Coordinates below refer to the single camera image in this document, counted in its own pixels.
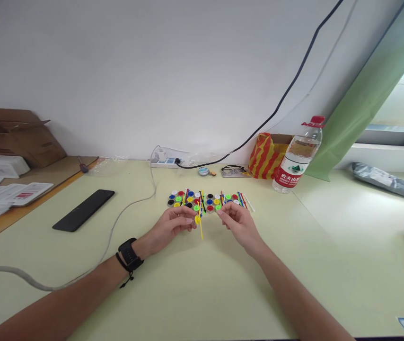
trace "bottle label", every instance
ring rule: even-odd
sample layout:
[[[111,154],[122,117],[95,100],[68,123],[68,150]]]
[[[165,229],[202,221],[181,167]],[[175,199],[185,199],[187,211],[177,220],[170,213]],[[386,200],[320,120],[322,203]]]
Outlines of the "bottle label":
[[[284,156],[274,174],[274,180],[281,186],[293,188],[297,185],[298,180],[300,180],[308,165],[309,162],[294,162]]]

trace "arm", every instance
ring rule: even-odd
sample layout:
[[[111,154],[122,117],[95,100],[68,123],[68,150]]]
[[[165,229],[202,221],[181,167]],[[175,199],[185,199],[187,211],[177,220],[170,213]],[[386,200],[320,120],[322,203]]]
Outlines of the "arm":
[[[262,268],[278,303],[302,341],[353,341],[260,237],[249,211],[232,202],[218,215]]]
[[[195,228],[195,214],[185,206],[168,209],[150,231],[132,243],[134,252],[144,260],[161,251],[178,233]],[[0,340],[67,339],[127,275],[112,256],[73,285],[46,295],[2,323]]]

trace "black smartwatch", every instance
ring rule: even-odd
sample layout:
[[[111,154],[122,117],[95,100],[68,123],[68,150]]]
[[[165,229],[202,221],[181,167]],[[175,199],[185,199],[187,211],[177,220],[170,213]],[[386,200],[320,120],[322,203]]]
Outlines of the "black smartwatch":
[[[129,272],[136,270],[144,262],[136,255],[136,253],[132,249],[131,244],[135,240],[136,238],[128,239],[118,247],[118,251],[122,253],[123,259],[126,262],[126,266],[128,267]]]

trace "green curtain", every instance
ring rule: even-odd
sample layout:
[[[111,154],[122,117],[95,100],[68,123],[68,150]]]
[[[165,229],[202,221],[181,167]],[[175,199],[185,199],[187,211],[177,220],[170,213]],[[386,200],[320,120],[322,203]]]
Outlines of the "green curtain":
[[[323,140],[305,174],[330,181],[338,164],[404,74],[404,4],[323,129]]]

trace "gray plastic bag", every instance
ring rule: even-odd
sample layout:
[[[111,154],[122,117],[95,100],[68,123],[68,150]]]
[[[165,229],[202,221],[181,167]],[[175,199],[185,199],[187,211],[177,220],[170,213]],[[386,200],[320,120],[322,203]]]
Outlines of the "gray plastic bag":
[[[386,189],[404,197],[404,180],[395,177],[379,168],[362,162],[352,163],[353,175],[358,180]]]

